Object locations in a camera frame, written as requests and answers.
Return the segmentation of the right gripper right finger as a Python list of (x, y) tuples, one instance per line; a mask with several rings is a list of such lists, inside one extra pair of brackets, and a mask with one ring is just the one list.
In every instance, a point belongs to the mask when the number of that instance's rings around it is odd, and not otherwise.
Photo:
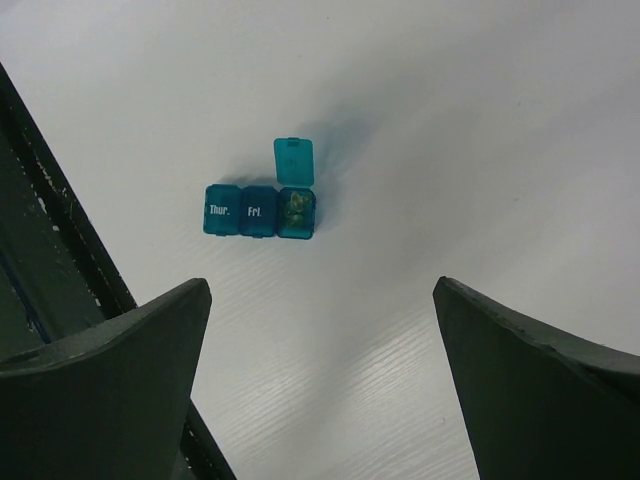
[(638, 356), (452, 278), (433, 299), (480, 478), (638, 478)]

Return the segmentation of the teal weekly pill organizer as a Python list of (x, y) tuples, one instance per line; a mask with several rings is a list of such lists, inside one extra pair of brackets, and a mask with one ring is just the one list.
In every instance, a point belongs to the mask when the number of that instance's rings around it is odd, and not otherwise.
[[(279, 237), (309, 240), (316, 225), (317, 197), (313, 142), (306, 138), (277, 138), (273, 142), (278, 187), (212, 184), (204, 191), (203, 232), (215, 236)], [(284, 225), (284, 198), (290, 191), (311, 192), (309, 220), (301, 227)]]

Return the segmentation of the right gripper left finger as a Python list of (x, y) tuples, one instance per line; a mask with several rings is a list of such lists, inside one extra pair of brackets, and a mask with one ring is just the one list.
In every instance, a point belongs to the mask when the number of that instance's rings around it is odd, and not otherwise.
[(170, 478), (210, 306), (191, 279), (3, 361), (2, 478)]

